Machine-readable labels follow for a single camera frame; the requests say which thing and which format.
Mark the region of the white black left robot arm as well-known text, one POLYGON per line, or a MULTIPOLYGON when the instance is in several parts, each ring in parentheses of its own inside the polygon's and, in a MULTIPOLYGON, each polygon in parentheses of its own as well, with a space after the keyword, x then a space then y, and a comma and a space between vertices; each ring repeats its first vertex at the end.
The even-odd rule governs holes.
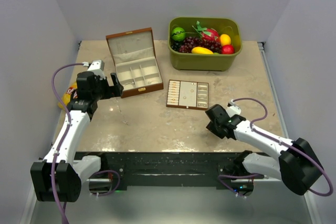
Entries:
POLYGON ((79 161, 75 154, 80 139, 97 110, 98 101, 122 95, 123 86, 117 74, 112 73, 113 85, 106 78, 93 71, 77 75, 77 97, 67 105, 61 131, 49 153, 42 161, 34 162, 30 169, 37 200, 75 202, 80 195, 82 184, 92 175, 103 178, 108 174, 109 165, 100 157, 89 155, 79 161))

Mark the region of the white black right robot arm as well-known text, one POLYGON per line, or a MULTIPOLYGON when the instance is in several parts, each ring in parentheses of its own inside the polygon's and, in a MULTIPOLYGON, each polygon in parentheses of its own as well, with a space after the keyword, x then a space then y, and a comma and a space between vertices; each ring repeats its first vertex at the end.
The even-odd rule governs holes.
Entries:
POLYGON ((247 143, 265 155, 250 153, 234 165, 239 178, 250 174, 266 175, 281 180, 297 195, 304 195, 323 175, 324 169, 310 144, 269 133, 240 115, 240 109, 216 104, 206 110, 207 129, 219 138, 231 138, 247 143))

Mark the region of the brown jewelry box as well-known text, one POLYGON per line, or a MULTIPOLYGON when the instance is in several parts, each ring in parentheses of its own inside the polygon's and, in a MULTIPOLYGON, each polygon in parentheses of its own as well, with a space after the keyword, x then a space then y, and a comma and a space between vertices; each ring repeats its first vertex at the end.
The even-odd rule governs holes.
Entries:
POLYGON ((151 27, 107 35, 106 41, 124 87, 122 98, 164 89, 151 27), (161 83, 147 85, 152 78, 160 78, 161 83))

